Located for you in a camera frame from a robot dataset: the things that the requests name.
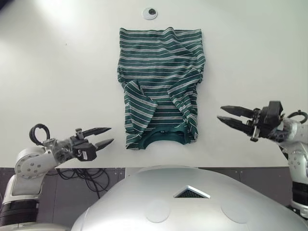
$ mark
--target dark floor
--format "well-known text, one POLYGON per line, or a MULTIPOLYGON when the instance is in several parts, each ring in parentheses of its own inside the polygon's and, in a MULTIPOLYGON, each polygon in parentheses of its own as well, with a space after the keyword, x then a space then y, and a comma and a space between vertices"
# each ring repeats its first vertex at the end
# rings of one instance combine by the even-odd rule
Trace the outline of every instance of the dark floor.
MULTIPOLYGON (((275 168, 202 168, 230 176, 273 200, 288 205, 292 198, 292 181, 287 167, 275 168)), ((111 188, 125 177, 124 168, 107 168, 111 188)), ((13 168, 0 168, 0 193, 14 174, 13 168)), ((106 182, 102 175, 100 182, 106 182)), ((63 180, 59 176, 46 176, 39 207, 38 222, 52 222, 71 227, 89 206, 97 201, 80 179, 63 180)))

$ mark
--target white table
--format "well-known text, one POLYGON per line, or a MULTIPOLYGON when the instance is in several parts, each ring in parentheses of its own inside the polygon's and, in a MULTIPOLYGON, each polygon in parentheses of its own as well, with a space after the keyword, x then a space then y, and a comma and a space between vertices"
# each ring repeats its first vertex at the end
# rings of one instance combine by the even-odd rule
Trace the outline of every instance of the white table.
POLYGON ((63 167, 285 166, 278 146, 257 143, 216 119, 222 105, 255 108, 280 100, 308 111, 308 1, 17 0, 0 12, 0 167, 32 146, 44 123, 63 139, 75 128, 112 127, 93 162, 63 167), (154 7, 158 17, 144 20, 154 7), (201 28, 205 77, 198 87, 199 140, 125 150, 123 89, 117 82, 119 28, 201 28))

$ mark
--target black cable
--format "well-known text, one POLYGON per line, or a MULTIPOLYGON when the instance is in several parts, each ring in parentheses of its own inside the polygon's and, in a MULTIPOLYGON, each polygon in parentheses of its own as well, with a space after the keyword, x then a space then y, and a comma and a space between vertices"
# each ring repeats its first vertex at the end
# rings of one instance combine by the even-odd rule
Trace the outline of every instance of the black cable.
POLYGON ((308 114, 306 112, 302 112, 301 110, 291 113, 290 115, 288 115, 288 118, 292 118, 297 115, 304 117, 304 119, 300 121, 301 124, 305 123, 308 120, 308 114))
POLYGON ((104 168, 97 168, 97 170, 93 170, 91 168, 71 168, 66 170, 61 170, 59 168, 56 169, 56 174, 47 174, 48 176, 59 175, 64 180, 70 179, 82 179, 85 181, 87 187, 90 191, 96 193, 98 199, 100 198, 100 192, 108 191, 107 188, 110 184, 110 176, 105 171, 104 168), (105 175, 107 177, 106 186, 102 186, 96 179, 105 175))

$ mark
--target t-shirt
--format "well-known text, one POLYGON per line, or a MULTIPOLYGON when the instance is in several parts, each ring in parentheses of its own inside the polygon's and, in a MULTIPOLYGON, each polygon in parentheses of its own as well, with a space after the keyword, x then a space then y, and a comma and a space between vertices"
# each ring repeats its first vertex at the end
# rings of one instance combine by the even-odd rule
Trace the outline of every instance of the t-shirt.
POLYGON ((124 88, 127 149, 197 140, 196 87, 204 64, 200 29, 120 29, 117 75, 124 88))

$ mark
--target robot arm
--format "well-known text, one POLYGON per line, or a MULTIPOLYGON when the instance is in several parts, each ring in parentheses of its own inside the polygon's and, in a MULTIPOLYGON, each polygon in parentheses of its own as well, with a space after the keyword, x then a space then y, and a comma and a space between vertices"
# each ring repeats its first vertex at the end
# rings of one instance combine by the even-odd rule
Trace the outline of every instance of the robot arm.
POLYGON ((287 118, 282 113, 280 101, 270 101, 267 107, 261 109, 246 109, 238 106, 223 106, 226 112, 250 118, 246 124, 240 120, 218 116, 218 119, 231 128, 240 130, 250 136, 251 141, 259 137, 276 142, 282 153, 288 159, 293 181, 292 209, 305 219, 308 219, 308 125, 307 114, 301 111, 292 113, 287 118), (294 116, 304 116, 298 122, 294 116))
POLYGON ((80 161, 92 161, 96 152, 109 145, 113 139, 97 144, 90 143, 85 137, 98 135, 110 128, 93 128, 82 132, 76 129, 76 136, 59 141, 50 139, 46 126, 38 124, 30 131, 30 138, 41 147, 27 148, 21 151, 15 165, 15 175, 6 188, 0 212, 0 227, 13 224, 35 222, 38 214, 39 196, 46 173, 60 164, 77 158, 80 161), (34 135, 36 128, 43 128, 47 140, 40 143, 34 135))

